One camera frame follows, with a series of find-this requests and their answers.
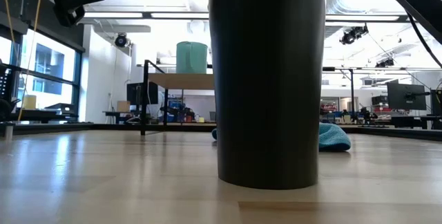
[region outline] shelf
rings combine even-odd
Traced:
[[[165,89],[213,90],[215,80],[211,74],[149,73],[151,82]]]

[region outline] black monitor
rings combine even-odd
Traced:
[[[427,110],[425,87],[387,83],[388,107],[403,110]]]
[[[141,91],[143,83],[127,84],[127,101],[131,102],[131,106],[141,105]],[[149,82],[148,95],[146,95],[147,104],[158,104],[158,85]]]

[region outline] teal container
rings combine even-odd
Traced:
[[[177,44],[177,73],[206,73],[207,45],[192,41]]]

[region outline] black cylinder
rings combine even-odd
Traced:
[[[318,180],[325,0],[210,0],[221,180]]]

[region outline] blue towel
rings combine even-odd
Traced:
[[[212,131],[216,140],[216,129]],[[352,146],[347,134],[335,124],[319,123],[319,151],[347,151]]]

